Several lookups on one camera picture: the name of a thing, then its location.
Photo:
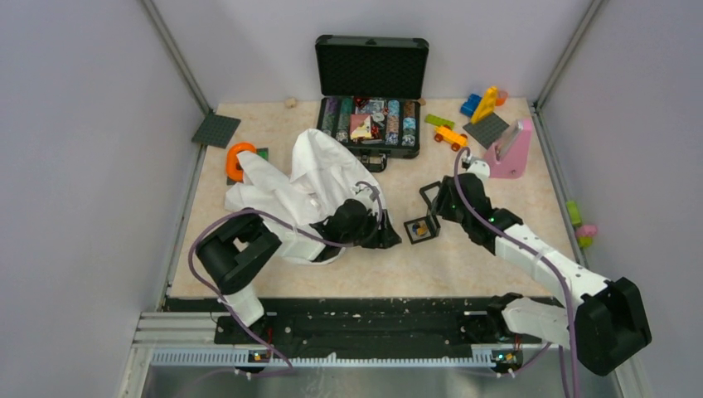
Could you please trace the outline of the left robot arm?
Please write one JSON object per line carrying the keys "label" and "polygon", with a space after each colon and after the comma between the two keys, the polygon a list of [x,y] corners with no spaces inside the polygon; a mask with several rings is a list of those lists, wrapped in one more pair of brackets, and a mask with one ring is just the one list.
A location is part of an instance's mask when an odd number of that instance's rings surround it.
{"label": "left robot arm", "polygon": [[321,221],[297,227],[264,211],[245,208],[204,231],[191,247],[221,302],[236,316],[235,333],[245,342],[264,336],[264,308],[252,282],[274,257],[323,264],[346,248],[389,249],[401,242],[383,207],[345,200]]}

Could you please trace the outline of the white shirt garment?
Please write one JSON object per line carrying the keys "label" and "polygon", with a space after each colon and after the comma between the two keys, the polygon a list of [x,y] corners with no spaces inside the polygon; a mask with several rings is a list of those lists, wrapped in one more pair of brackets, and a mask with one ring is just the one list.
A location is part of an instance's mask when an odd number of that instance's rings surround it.
{"label": "white shirt garment", "polygon": [[240,153],[238,158],[244,180],[226,192],[228,211],[253,208],[301,227],[332,215],[347,199],[385,209],[379,182],[348,149],[318,129],[307,129],[297,137],[290,174],[253,153]]}

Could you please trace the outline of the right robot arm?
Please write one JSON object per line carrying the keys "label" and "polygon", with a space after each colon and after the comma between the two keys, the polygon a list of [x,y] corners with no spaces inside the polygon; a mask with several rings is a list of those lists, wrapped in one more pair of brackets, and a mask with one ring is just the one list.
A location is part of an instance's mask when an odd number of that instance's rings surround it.
{"label": "right robot arm", "polygon": [[459,224],[475,245],[515,265],[556,299],[539,303],[520,294],[499,297],[486,319],[488,335],[507,342],[527,334],[567,347],[598,376],[610,372],[652,342],[638,286],[608,279],[577,264],[542,240],[519,216],[494,207],[484,183],[488,165],[459,156],[453,176],[439,184],[429,207],[432,217]]}

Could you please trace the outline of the black square frame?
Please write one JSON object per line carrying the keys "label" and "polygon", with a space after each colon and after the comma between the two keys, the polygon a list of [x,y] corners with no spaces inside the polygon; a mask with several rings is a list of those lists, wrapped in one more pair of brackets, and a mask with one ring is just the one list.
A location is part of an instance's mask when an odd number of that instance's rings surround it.
{"label": "black square frame", "polygon": [[434,216],[423,216],[404,223],[406,235],[412,245],[432,240],[439,235],[441,226]]}
{"label": "black square frame", "polygon": [[419,189],[419,194],[427,206],[428,215],[437,216],[437,196],[441,186],[441,181],[436,181]]}

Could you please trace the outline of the colourful round enamel brooch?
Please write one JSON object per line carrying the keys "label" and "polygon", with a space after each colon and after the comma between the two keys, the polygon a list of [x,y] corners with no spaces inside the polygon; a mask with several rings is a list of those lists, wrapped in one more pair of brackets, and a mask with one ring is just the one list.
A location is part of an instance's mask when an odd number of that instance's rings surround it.
{"label": "colourful round enamel brooch", "polygon": [[428,227],[423,222],[416,222],[412,225],[412,231],[416,237],[423,237],[428,234]]}

